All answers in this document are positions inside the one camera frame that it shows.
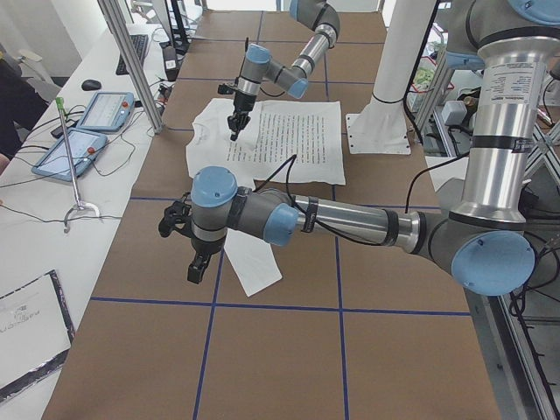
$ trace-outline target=white pillar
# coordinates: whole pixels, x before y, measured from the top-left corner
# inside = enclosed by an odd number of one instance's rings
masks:
[[[397,0],[375,79],[377,98],[403,98],[437,2]],[[410,154],[402,101],[372,96],[360,114],[346,116],[346,126],[351,153]]]

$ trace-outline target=white document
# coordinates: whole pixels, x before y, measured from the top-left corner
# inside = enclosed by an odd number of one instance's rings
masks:
[[[339,102],[263,101],[236,142],[229,140],[233,101],[214,98],[196,117],[194,139],[186,146],[189,175],[209,165],[235,175],[266,179],[297,154],[290,182],[344,185]],[[284,182],[285,171],[273,179]]]
[[[53,280],[0,290],[0,390],[70,348]]]
[[[237,176],[238,186],[255,188],[252,179]],[[262,239],[238,230],[228,229],[224,245],[227,258],[241,282],[245,294],[250,297],[266,289],[282,278],[272,247]]]

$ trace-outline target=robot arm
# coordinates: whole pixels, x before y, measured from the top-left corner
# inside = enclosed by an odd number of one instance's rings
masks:
[[[234,85],[220,85],[221,95],[235,94],[234,113],[227,119],[231,140],[250,121],[249,112],[255,106],[263,80],[273,81],[288,95],[301,98],[308,87],[308,79],[329,48],[333,48],[340,34],[339,16],[332,6],[321,0],[292,0],[290,14],[299,23],[315,32],[290,67],[273,59],[267,48],[251,44]]]
[[[302,23],[309,25],[313,16],[318,17],[311,25],[315,31],[322,25],[319,5],[323,15],[331,19],[325,25],[334,28],[332,20],[338,24],[336,14],[324,2],[294,3],[296,17]],[[473,57],[469,54],[478,53],[486,71],[463,197],[449,218],[429,213],[402,215],[391,210],[290,197],[278,191],[255,193],[237,188],[235,177],[226,169],[209,167],[195,177],[190,197],[168,208],[160,223],[162,236],[177,230],[192,239],[196,256],[189,267],[189,280],[201,281],[211,255],[222,249],[228,228],[285,245],[295,229],[301,227],[307,233],[325,230],[369,245],[398,246],[433,261],[461,285],[479,294],[502,295],[521,286],[532,273],[535,254],[521,234],[525,220],[517,206],[532,146],[540,87],[548,61],[560,51],[560,8],[555,3],[556,0],[453,2],[457,22],[462,26],[450,36],[450,52],[459,54],[458,60],[463,60],[464,65]],[[303,4],[316,7],[311,11],[303,8],[306,12],[302,12]],[[230,117],[232,139],[249,121],[248,113],[261,80],[268,77],[276,82],[286,81],[282,86],[290,91],[309,75],[306,70],[312,70],[312,62],[305,56],[316,61],[333,45],[331,39],[327,45],[327,38],[316,33],[304,49],[305,54],[290,69],[281,69],[258,45],[249,48],[238,83],[232,87],[236,92],[235,112]]]
[[[228,228],[278,246],[287,245],[297,228],[396,246],[433,261],[467,289],[486,295],[501,295],[520,286],[535,264],[533,249],[514,232],[467,225],[441,214],[397,214],[313,197],[290,197],[278,190],[252,192],[238,188],[227,169],[214,166],[197,174],[189,197],[165,210],[159,232],[168,236],[176,230],[191,238],[196,256],[187,279],[198,284],[211,256],[223,248]]]

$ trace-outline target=blue joint cap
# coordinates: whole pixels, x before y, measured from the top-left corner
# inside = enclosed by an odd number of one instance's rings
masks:
[[[305,95],[305,92],[307,92],[308,87],[309,81],[307,81],[307,79],[299,79],[296,83],[291,85],[288,95],[296,99],[301,99],[301,97]]]
[[[290,16],[292,16],[295,20],[298,20],[298,0],[291,0]]]
[[[245,58],[255,64],[268,64],[270,62],[270,51],[263,46],[251,44],[248,46]]]
[[[447,66],[453,70],[482,70],[485,67],[484,60],[474,54],[448,51],[445,59]]]
[[[509,5],[523,18],[545,26],[560,25],[558,0],[508,0]]]
[[[500,296],[520,287],[535,267],[535,252],[520,234],[493,231],[480,234],[455,254],[451,275],[480,295]]]
[[[264,225],[262,238],[274,245],[287,245],[298,224],[298,210],[285,203],[278,205]]]
[[[208,166],[195,175],[191,200],[196,206],[214,208],[229,202],[236,193],[233,173],[220,166]]]

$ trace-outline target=computer mouse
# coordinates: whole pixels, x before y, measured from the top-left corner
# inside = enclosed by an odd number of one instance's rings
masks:
[[[87,79],[81,84],[82,90],[99,90],[102,88],[102,83],[98,80]]]

